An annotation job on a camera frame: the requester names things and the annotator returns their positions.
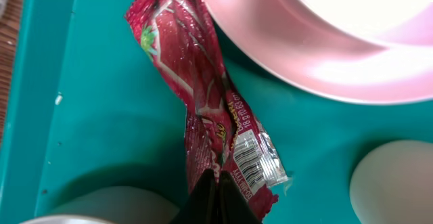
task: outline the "wooden surface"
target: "wooden surface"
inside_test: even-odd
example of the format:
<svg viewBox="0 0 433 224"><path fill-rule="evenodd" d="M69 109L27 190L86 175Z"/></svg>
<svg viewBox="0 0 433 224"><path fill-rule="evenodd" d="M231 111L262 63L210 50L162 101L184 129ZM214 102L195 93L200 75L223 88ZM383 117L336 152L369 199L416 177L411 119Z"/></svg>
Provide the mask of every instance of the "wooden surface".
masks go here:
<svg viewBox="0 0 433 224"><path fill-rule="evenodd" d="M5 124L21 9L22 0L7 0L6 11L0 19L0 141Z"/></svg>

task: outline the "barcode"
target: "barcode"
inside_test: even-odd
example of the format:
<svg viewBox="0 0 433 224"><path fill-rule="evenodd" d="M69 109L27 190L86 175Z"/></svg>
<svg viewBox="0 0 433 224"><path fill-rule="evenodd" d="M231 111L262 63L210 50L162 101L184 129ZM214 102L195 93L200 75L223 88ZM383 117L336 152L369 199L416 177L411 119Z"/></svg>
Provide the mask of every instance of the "barcode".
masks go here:
<svg viewBox="0 0 433 224"><path fill-rule="evenodd" d="M255 194L265 184L265 178L260 163L262 153L252 130L237 137L233 157L252 194Z"/></svg>

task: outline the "teal tray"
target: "teal tray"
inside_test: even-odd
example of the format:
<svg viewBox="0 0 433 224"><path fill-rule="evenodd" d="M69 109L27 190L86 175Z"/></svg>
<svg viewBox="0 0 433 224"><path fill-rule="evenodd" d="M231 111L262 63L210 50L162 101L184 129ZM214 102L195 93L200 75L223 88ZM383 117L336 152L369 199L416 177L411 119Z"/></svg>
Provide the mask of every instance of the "teal tray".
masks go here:
<svg viewBox="0 0 433 224"><path fill-rule="evenodd" d="M123 19L132 1L25 0L1 148L0 223L109 185L185 202L185 108ZM323 99L272 77L219 33L234 83L294 171L287 195L273 190L279 202L265 223L359 223L348 197L358 161L390 140L433 141L433 102Z"/></svg>

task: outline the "snack packaging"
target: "snack packaging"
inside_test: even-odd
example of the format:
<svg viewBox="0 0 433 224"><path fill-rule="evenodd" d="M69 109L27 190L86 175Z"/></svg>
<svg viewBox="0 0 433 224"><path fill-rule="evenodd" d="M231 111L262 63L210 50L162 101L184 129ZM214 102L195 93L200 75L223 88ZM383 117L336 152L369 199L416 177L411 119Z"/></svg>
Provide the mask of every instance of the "snack packaging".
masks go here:
<svg viewBox="0 0 433 224"><path fill-rule="evenodd" d="M288 180L270 137L225 69L204 0L135 0L125 18L168 86L187 107L185 149L192 191L206 169L230 172L259 220Z"/></svg>

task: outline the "pink saucer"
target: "pink saucer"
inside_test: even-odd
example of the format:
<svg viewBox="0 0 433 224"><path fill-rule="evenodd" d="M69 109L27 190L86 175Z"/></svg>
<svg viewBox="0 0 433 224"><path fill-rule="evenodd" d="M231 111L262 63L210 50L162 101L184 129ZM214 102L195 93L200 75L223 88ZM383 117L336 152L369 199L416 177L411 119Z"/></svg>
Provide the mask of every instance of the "pink saucer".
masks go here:
<svg viewBox="0 0 433 224"><path fill-rule="evenodd" d="M206 0L227 36L257 64L311 93L358 104L433 97L433 49L385 48L300 21L279 0Z"/></svg>

